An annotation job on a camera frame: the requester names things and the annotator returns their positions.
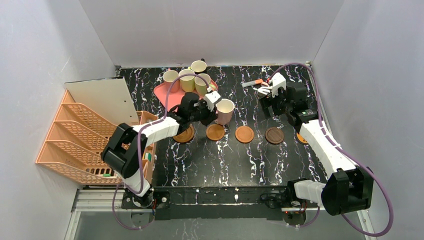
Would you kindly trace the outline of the brown grooved wooden coaster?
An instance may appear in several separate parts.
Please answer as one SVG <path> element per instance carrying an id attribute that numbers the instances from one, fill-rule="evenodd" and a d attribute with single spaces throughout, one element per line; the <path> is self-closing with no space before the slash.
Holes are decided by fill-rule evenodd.
<path id="1" fill-rule="evenodd" d="M 178 143 L 188 143 L 193 139 L 194 135 L 195 135 L 195 129 L 193 125 L 190 124 L 185 131 L 183 131 L 182 133 L 176 136 L 173 136 L 172 138 Z"/>

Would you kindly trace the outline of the green mug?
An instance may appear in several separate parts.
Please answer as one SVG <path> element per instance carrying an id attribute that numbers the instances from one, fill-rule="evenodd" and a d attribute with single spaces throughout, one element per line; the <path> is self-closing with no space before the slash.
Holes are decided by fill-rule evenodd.
<path id="1" fill-rule="evenodd" d="M 199 96 L 203 97 L 208 93 L 207 88 L 210 86 L 211 77 L 206 73 L 200 73 L 200 77 L 196 76 L 194 78 L 195 89 Z"/>

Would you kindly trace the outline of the plain brown coaster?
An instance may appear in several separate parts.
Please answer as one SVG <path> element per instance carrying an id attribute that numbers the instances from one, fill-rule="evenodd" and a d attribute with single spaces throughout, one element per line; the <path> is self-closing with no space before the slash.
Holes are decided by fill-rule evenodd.
<path id="1" fill-rule="evenodd" d="M 225 128 L 220 124 L 211 124 L 206 129 L 206 136 L 211 141 L 221 140 L 224 137 L 225 133 Z"/>

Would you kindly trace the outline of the dark brown wooden coaster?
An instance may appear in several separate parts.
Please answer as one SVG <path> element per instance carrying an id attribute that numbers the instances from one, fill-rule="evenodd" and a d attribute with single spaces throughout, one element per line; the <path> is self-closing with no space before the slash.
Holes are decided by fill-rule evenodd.
<path id="1" fill-rule="evenodd" d="M 265 139 L 273 145 L 280 144 L 284 141 L 284 132 L 277 127 L 270 127 L 265 131 Z"/>

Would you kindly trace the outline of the pink mug large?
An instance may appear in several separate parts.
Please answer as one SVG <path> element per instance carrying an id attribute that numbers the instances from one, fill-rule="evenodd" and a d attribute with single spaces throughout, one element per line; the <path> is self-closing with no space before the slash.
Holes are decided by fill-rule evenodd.
<path id="1" fill-rule="evenodd" d="M 216 123 L 222 126 L 227 125 L 231 121 L 234 113 L 234 102 L 230 99 L 223 98 L 215 106 L 217 111 Z"/>

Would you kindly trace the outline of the pink serving tray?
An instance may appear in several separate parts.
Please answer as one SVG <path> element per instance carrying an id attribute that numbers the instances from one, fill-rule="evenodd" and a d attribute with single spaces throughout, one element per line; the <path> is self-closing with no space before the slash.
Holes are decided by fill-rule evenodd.
<path id="1" fill-rule="evenodd" d="M 172 85 L 175 84 L 177 80 L 180 81 L 180 77 L 176 78 L 173 81 Z M 207 88 L 207 93 L 210 93 L 212 91 L 213 89 L 209 86 Z M 185 93 L 190 93 L 183 91 L 181 87 L 178 92 L 171 93 L 170 91 L 165 90 L 164 83 L 157 86 L 153 92 L 160 100 L 162 100 L 161 103 L 163 104 L 165 110 L 163 118 L 170 117 L 171 115 L 176 115 L 177 106 L 181 103 L 183 96 L 185 95 Z"/>

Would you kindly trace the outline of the orange black round coaster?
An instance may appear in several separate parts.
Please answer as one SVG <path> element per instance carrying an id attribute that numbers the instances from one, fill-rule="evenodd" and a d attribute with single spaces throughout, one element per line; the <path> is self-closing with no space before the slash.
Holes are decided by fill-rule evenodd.
<path id="1" fill-rule="evenodd" d="M 299 133 L 296 133 L 296 140 L 302 145 L 308 145 L 308 141 L 303 138 Z"/>

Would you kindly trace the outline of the light wooden coaster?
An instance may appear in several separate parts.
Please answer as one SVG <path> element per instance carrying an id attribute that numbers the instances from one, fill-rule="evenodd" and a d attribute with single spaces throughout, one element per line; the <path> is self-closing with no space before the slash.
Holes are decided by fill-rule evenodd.
<path id="1" fill-rule="evenodd" d="M 247 144 L 254 139 L 255 134 L 252 128 L 244 125 L 236 129 L 235 137 L 240 143 Z"/>

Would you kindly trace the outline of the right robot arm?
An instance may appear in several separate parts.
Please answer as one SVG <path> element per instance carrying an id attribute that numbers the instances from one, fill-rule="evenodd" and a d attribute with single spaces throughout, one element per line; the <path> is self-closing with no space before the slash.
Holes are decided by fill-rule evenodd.
<path id="1" fill-rule="evenodd" d="M 310 201 L 332 216 L 366 210 L 371 206 L 374 180 L 370 169 L 354 164 L 330 143 L 331 136 L 319 120 L 318 111 L 310 108 L 307 88 L 298 82 L 280 87 L 262 86 L 258 90 L 264 113 L 286 115 L 290 125 L 304 138 L 318 157 L 329 179 L 327 183 L 305 178 L 287 183 L 288 199 Z"/>

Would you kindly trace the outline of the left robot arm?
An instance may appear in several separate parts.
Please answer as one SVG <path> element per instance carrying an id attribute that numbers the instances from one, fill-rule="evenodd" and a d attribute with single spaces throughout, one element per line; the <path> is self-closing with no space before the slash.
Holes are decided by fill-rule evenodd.
<path id="1" fill-rule="evenodd" d="M 121 123 L 101 152 L 101 160 L 122 178 L 130 192 L 143 197 L 151 188 L 143 172 L 142 156 L 146 148 L 182 134 L 193 122 L 204 126 L 211 124 L 218 117 L 217 103 L 221 100 L 217 91 L 204 97 L 187 92 L 180 104 L 173 106 L 162 118 L 135 126 Z"/>

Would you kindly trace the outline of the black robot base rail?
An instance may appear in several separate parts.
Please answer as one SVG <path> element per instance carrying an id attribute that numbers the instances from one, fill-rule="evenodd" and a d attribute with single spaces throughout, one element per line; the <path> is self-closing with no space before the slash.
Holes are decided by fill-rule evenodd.
<path id="1" fill-rule="evenodd" d="M 106 213 L 125 225 L 140 228 L 153 221 L 262 219 L 297 230 L 323 227 L 355 230 L 340 216 L 310 200 L 289 197 L 283 186 L 156 186 L 139 197 L 111 187 L 79 190 L 72 212 Z"/>

